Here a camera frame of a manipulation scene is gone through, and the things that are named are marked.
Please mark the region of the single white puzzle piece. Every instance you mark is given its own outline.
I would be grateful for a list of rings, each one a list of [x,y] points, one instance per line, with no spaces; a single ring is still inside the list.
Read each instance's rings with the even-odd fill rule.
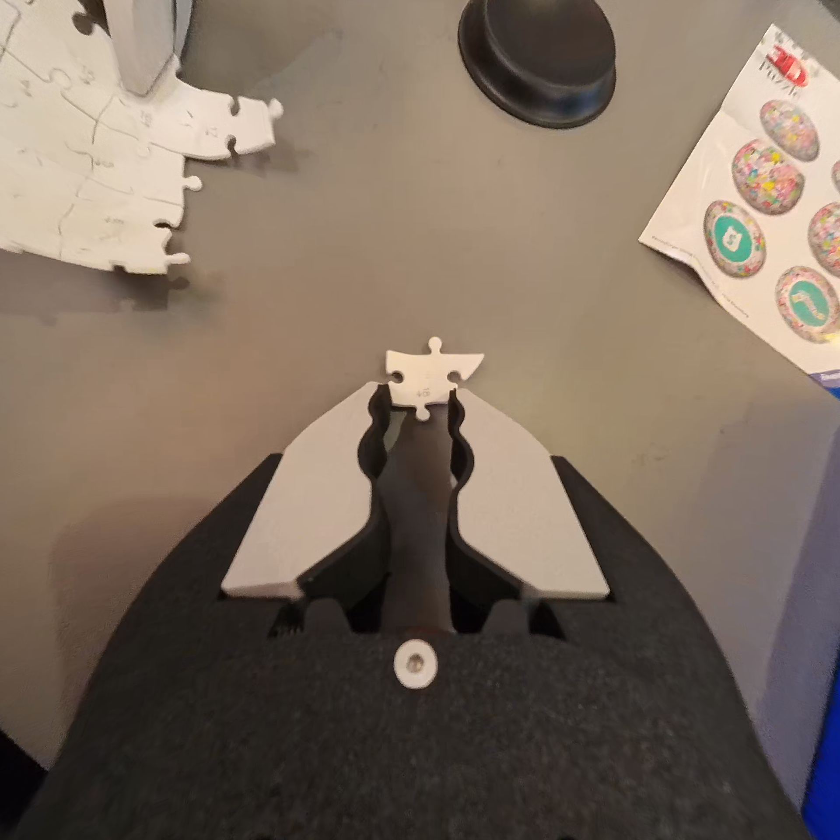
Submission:
[[[449,394],[458,389],[450,375],[465,382],[485,358],[483,353],[444,353],[439,337],[430,338],[427,346],[427,353],[385,352],[385,372],[393,377],[388,383],[392,406],[414,409],[419,423],[431,417],[430,406],[446,404]]]

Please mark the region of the blue plastic crate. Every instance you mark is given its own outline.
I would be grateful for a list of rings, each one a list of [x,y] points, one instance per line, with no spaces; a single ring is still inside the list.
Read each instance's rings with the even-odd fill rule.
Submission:
[[[835,663],[801,814],[813,838],[839,838],[839,661]]]

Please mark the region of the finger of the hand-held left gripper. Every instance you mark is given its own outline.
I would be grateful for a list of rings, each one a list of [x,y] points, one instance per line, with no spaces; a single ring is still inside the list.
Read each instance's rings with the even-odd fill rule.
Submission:
[[[105,14],[122,86],[147,95],[164,68],[182,54],[193,1],[107,1]]]

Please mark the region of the person's dark trousers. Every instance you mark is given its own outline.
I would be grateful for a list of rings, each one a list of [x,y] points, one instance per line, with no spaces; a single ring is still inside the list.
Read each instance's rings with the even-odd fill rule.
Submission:
[[[11,837],[47,773],[47,769],[1,730],[2,839]]]

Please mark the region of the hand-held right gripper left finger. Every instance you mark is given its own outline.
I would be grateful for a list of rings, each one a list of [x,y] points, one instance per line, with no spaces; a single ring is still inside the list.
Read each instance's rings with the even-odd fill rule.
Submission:
[[[377,482],[392,399],[364,384],[282,453],[221,584],[226,597],[280,599],[302,615],[336,601],[355,632],[382,622],[391,527]]]

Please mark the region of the assembled curved puzzle ball section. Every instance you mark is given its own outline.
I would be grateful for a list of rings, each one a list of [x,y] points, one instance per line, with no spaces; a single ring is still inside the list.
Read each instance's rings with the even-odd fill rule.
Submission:
[[[123,88],[104,26],[77,27],[84,2],[1,2],[2,249],[95,270],[165,275],[186,161],[273,146],[276,100],[237,98],[181,79],[181,57],[150,92]]]

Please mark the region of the white paper instruction sheet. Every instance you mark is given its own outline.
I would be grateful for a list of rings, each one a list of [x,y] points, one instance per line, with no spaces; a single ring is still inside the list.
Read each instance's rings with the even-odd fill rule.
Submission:
[[[838,397],[838,79],[769,26],[639,242]]]

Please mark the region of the black round puzzle stand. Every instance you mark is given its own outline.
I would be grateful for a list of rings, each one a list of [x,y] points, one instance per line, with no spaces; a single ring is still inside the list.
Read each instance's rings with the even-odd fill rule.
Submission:
[[[595,1],[470,1],[458,49],[491,102],[545,129],[591,122],[616,88],[613,28]]]

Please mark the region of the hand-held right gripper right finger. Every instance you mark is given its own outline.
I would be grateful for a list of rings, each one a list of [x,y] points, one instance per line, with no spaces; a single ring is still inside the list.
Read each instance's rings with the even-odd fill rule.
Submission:
[[[534,613],[602,602],[610,587],[553,457],[501,410],[460,388],[448,399],[448,588],[457,634],[477,634],[500,603]]]

